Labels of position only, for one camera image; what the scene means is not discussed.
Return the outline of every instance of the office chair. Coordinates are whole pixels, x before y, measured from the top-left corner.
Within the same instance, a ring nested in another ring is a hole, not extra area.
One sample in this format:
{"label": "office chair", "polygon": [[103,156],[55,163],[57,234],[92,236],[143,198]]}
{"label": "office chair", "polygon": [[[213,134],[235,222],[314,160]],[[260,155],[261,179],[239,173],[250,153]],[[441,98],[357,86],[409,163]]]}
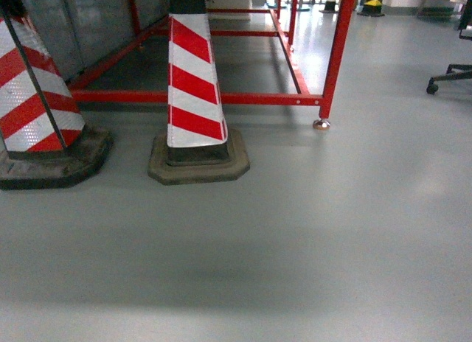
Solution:
{"label": "office chair", "polygon": [[[472,36],[464,36],[462,31],[467,29],[472,16],[472,0],[467,0],[465,3],[464,12],[462,13],[461,19],[459,21],[458,30],[460,30],[459,38],[463,40],[472,40]],[[434,93],[439,89],[439,86],[434,82],[439,82],[441,80],[461,80],[461,79],[472,79],[472,65],[471,64],[450,64],[446,71],[446,74],[437,75],[432,77],[429,80],[428,87],[426,92],[428,94],[434,95]]]}

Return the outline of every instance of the white stripe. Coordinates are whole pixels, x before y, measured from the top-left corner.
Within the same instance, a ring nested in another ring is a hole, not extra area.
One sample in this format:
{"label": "white stripe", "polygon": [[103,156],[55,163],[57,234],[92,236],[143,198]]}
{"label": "white stripe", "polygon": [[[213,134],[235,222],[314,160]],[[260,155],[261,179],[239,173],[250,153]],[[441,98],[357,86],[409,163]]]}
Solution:
{"label": "white stripe", "polygon": [[54,128],[44,113],[5,139],[5,146],[10,152],[25,152],[52,133]]}
{"label": "white stripe", "polygon": [[23,71],[0,88],[0,118],[36,94],[28,71]]}
{"label": "white stripe", "polygon": [[188,71],[208,83],[216,84],[218,82],[214,64],[198,58],[172,41],[169,42],[169,56],[170,62],[180,69]]}
{"label": "white stripe", "polygon": [[23,46],[29,47],[43,55],[51,57],[51,55],[47,52],[47,49],[44,46],[44,43],[41,40],[39,34],[36,31],[31,30],[26,25],[20,24],[14,20],[12,20],[12,25],[13,29],[15,29],[18,39],[20,40],[20,43]]}
{"label": "white stripe", "polygon": [[210,39],[207,14],[169,14],[169,16],[191,29],[195,34],[199,34],[205,40]]}
{"label": "white stripe", "polygon": [[4,57],[8,52],[11,52],[16,48],[15,41],[13,40],[5,21],[0,23],[0,41],[0,58]]}
{"label": "white stripe", "polygon": [[72,97],[61,76],[35,67],[32,70],[42,91]]}
{"label": "white stripe", "polygon": [[82,130],[85,122],[82,115],[75,112],[51,110],[60,130]]}
{"label": "white stripe", "polygon": [[212,104],[206,100],[194,97],[185,91],[169,85],[169,104],[192,114],[211,119],[212,121],[223,121],[223,110],[221,105]]}
{"label": "white stripe", "polygon": [[167,125],[167,145],[171,148],[204,147],[206,145],[223,144],[224,142],[226,140],[221,141],[173,125]]}

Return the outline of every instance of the chrome caster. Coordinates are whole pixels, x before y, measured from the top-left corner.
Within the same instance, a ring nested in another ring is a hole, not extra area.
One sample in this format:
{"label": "chrome caster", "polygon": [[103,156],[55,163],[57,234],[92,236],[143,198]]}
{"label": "chrome caster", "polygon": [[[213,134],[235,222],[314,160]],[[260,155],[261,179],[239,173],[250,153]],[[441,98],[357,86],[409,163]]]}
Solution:
{"label": "chrome caster", "polygon": [[313,122],[313,128],[317,130],[329,130],[330,126],[331,124],[327,119],[317,119]]}

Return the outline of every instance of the red stripe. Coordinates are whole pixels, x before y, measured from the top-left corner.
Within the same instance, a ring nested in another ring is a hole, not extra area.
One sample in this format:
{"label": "red stripe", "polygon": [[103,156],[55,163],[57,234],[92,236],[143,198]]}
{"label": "red stripe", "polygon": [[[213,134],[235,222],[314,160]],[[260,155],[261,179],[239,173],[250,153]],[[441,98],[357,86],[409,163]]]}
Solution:
{"label": "red stripe", "polygon": [[48,71],[49,73],[56,74],[60,76],[60,73],[54,64],[54,61],[50,56],[43,55],[42,53],[36,51],[35,49],[31,49],[29,47],[23,46],[23,50],[25,51],[29,64],[31,67],[36,67],[39,69],[43,69],[44,71]]}
{"label": "red stripe", "polygon": [[46,97],[48,106],[52,110],[69,111],[76,114],[80,113],[77,103],[71,97],[49,93],[48,91],[43,91],[43,94]]}
{"label": "red stripe", "polygon": [[189,130],[193,133],[198,133],[214,139],[224,140],[221,134],[220,122],[206,119],[202,116],[192,114],[190,112],[171,107],[172,111],[172,125]]}
{"label": "red stripe", "polygon": [[67,147],[77,139],[81,132],[81,130],[60,130]]}
{"label": "red stripe", "polygon": [[192,55],[208,63],[212,62],[208,40],[173,18],[170,19],[170,40]]}
{"label": "red stripe", "polygon": [[216,98],[215,85],[208,83],[206,80],[200,79],[188,71],[180,69],[177,66],[171,65],[170,80],[171,86],[176,87],[179,90],[185,91],[194,97],[206,100],[213,104],[218,104]]}
{"label": "red stripe", "polygon": [[62,144],[59,141],[58,135],[51,133],[41,142],[28,149],[28,152],[52,152],[56,150],[63,150]]}
{"label": "red stripe", "polygon": [[40,97],[37,94],[30,97],[0,119],[0,129],[4,139],[18,132],[45,112]]}
{"label": "red stripe", "polygon": [[18,49],[14,49],[0,58],[0,88],[25,71],[26,68]]}

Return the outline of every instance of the chair base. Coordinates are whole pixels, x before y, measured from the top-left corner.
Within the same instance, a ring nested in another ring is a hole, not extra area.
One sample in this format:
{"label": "chair base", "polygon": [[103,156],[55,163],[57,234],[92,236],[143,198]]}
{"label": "chair base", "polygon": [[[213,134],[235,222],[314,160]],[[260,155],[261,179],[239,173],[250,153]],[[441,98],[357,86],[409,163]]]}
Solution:
{"label": "chair base", "polygon": [[446,74],[437,75],[429,80],[426,92],[430,95],[434,95],[439,90],[439,86],[435,82],[443,80],[465,80],[472,79],[472,65],[470,64],[450,64],[446,71]]}

